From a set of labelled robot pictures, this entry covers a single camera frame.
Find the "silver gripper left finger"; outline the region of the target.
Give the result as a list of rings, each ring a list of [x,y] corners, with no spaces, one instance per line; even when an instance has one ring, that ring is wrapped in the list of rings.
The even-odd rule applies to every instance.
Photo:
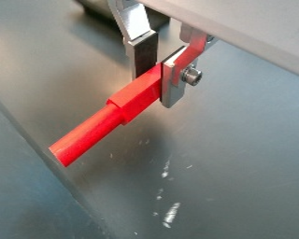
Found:
[[[132,78],[145,73],[157,62],[159,34],[151,29],[144,5],[136,0],[107,0],[123,35]]]

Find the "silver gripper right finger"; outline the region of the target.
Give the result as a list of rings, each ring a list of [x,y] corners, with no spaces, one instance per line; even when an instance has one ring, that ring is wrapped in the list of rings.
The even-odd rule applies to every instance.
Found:
[[[160,102],[169,108],[183,97],[186,85],[195,86],[202,80],[196,69],[198,57],[215,43],[215,38],[183,23],[179,39],[187,43],[161,62]]]

